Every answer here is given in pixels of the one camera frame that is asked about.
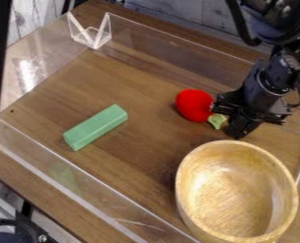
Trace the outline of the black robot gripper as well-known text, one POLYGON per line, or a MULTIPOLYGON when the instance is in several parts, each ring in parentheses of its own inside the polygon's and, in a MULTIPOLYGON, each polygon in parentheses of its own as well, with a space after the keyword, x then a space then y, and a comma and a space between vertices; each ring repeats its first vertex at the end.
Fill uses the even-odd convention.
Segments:
POLYGON ((216 96, 212 111, 228 115, 229 125, 225 133, 234 139, 246 137, 264 122, 282 125, 292 112, 284 101, 289 89, 280 92, 236 91, 216 96))

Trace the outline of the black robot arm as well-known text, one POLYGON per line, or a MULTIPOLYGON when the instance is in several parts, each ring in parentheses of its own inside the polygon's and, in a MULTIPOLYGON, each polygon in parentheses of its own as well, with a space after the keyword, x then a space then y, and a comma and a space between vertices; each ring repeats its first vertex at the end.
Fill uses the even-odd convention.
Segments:
POLYGON ((262 123, 284 124, 300 106, 300 0, 225 0, 242 42, 273 46, 241 87, 216 96, 214 113, 229 117, 226 134, 248 136, 262 123))

